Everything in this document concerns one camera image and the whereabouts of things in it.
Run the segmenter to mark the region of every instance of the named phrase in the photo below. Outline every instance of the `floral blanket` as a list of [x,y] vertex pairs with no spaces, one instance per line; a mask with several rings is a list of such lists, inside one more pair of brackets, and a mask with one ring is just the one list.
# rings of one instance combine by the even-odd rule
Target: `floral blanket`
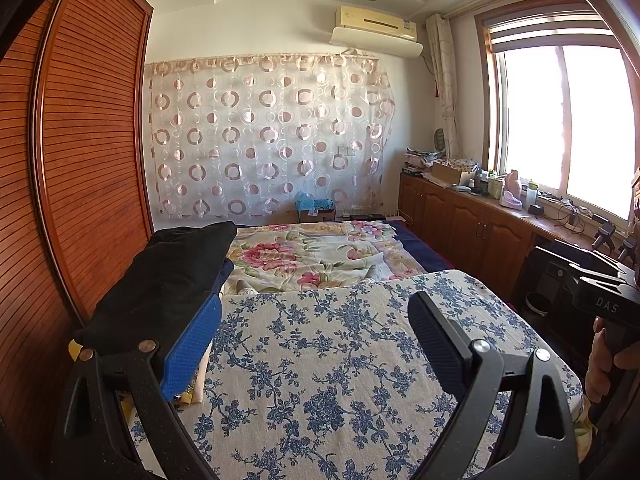
[[384,222],[318,222],[239,228],[223,294],[285,292],[423,274]]
[[[205,399],[180,413],[220,478],[409,478],[456,406],[406,319],[408,298],[418,290],[471,338],[519,354],[549,349],[482,283],[459,270],[224,297]],[[575,419],[582,409],[580,381],[550,352]],[[486,465],[507,404],[508,394],[499,394],[468,475]],[[159,473],[139,421],[132,436],[146,468]]]

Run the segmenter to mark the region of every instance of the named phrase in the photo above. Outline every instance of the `beige curtain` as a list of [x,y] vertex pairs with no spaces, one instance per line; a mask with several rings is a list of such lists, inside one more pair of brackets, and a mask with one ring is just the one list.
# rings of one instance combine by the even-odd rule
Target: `beige curtain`
[[301,191],[343,211],[382,207],[396,104],[379,59],[207,57],[147,73],[145,137],[164,218],[286,223]]
[[456,127],[456,57],[453,52],[453,38],[449,20],[439,14],[427,18],[427,35],[431,61],[433,62],[438,94],[440,96],[440,113],[444,129],[447,158],[460,158],[462,147]]

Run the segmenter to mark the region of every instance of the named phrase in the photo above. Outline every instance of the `window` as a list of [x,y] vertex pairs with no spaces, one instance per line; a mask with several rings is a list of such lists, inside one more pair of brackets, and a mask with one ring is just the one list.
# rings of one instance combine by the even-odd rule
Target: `window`
[[585,12],[547,11],[488,27],[497,169],[518,170],[542,190],[626,221],[636,168],[628,73],[609,29]]

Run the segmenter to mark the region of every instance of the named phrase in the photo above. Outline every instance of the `white wall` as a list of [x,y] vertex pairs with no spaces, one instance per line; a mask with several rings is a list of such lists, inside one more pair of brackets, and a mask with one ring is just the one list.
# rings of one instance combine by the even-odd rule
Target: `white wall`
[[[214,5],[154,14],[146,62],[190,57],[278,52],[342,52],[328,43],[340,2],[326,0],[223,0]],[[430,150],[434,131],[434,81],[424,61],[380,55],[396,101],[384,152],[385,213],[398,204],[405,148]],[[156,208],[155,190],[149,190]]]

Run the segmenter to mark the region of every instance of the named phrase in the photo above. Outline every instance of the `blue floral bedspread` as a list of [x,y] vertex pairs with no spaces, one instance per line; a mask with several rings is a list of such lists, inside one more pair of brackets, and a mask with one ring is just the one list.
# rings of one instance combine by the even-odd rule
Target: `blue floral bedspread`
[[[506,352],[548,349],[482,283],[458,270],[223,297],[206,398],[180,414],[220,478],[409,478],[456,406],[406,318],[408,298],[418,290],[471,338]],[[580,382],[551,353],[577,418]],[[507,403],[508,395],[500,394],[469,475],[486,464]],[[161,474],[137,419],[132,436],[146,468]]]

